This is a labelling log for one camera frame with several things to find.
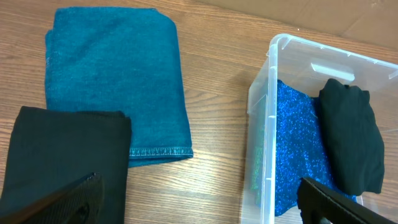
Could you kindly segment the black garment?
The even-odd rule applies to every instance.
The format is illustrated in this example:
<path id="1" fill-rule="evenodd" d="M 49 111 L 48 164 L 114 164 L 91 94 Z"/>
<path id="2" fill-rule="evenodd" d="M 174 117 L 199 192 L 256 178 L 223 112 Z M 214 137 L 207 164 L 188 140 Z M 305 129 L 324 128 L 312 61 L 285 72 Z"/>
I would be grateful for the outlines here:
<path id="1" fill-rule="evenodd" d="M 384 141 L 369 92 L 331 78 L 318 101 L 323 143 L 336 186 L 348 195 L 381 193 Z"/>

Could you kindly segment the clear plastic storage bin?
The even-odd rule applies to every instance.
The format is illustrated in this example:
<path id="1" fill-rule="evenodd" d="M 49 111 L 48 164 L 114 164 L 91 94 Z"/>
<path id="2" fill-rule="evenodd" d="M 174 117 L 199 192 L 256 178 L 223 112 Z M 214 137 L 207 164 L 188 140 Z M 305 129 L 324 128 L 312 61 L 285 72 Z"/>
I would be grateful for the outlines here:
<path id="1" fill-rule="evenodd" d="M 397 220 L 397 65 L 290 34 L 276 35 L 267 60 L 248 93 L 248 144 L 242 223 L 300 223 L 297 207 L 275 215 L 275 172 L 279 132 L 277 83 L 318 96 L 328 79 L 370 93 L 370 104 L 385 145 L 385 175 L 380 194 L 365 193 L 358 203 Z"/>

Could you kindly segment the blue green sequin garment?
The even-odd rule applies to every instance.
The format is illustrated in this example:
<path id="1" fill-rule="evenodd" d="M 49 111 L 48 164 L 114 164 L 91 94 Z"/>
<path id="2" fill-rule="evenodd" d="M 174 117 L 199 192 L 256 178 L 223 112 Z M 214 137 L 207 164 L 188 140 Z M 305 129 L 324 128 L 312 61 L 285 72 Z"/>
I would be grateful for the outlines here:
<path id="1" fill-rule="evenodd" d="M 282 80 L 277 82 L 277 121 L 275 157 L 275 215 L 281 216 L 297 206 L 297 190 L 302 177 L 311 177 L 337 190 L 330 163 L 323 147 L 320 124 L 315 112 L 317 98 L 312 98 Z M 265 134 L 265 103 L 257 104 L 252 117 L 251 153 L 248 161 L 251 211 L 260 212 L 262 196 L 262 165 Z"/>

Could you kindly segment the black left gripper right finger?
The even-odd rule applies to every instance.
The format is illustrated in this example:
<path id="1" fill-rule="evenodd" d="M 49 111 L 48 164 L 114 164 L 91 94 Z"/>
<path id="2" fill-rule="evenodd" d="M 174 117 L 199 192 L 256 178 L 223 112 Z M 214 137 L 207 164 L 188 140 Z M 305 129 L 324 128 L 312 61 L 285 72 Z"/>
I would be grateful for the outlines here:
<path id="1" fill-rule="evenodd" d="M 297 205 L 303 224 L 395 224 L 310 177 L 301 179 Z"/>

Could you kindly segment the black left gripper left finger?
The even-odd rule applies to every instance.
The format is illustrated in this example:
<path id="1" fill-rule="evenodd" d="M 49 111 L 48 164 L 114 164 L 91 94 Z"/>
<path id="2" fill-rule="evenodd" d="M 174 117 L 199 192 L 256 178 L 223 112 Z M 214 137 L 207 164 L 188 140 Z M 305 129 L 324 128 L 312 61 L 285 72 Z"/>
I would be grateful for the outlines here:
<path id="1" fill-rule="evenodd" d="M 3 224 L 95 224 L 104 201 L 104 182 L 89 173 L 34 203 L 1 215 Z"/>

